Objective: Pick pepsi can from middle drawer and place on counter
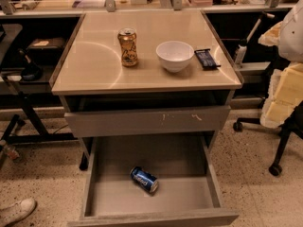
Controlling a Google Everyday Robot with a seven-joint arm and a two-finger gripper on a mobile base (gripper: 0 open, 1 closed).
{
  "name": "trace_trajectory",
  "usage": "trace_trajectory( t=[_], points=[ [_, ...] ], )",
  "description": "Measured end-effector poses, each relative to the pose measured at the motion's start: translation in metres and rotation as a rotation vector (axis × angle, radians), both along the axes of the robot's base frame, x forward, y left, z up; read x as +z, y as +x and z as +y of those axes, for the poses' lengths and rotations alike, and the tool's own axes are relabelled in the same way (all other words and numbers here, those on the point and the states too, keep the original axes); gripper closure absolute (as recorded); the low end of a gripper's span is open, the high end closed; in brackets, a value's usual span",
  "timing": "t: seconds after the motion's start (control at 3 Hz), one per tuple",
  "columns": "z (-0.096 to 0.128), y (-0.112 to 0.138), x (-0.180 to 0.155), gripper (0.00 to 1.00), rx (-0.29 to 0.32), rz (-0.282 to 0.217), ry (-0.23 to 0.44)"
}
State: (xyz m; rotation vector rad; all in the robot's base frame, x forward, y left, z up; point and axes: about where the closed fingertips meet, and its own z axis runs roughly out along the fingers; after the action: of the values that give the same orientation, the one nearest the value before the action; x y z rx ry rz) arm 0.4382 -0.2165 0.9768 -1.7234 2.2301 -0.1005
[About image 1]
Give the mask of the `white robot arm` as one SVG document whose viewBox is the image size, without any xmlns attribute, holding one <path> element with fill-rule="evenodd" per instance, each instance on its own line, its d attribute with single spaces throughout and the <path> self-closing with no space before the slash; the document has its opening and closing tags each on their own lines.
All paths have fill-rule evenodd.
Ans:
<svg viewBox="0 0 303 227">
<path fill-rule="evenodd" d="M 275 69 L 260 116 L 260 124 L 277 128 L 303 102 L 303 0 L 262 34 L 258 42 L 276 46 L 278 55 L 289 62 L 285 69 Z"/>
</svg>

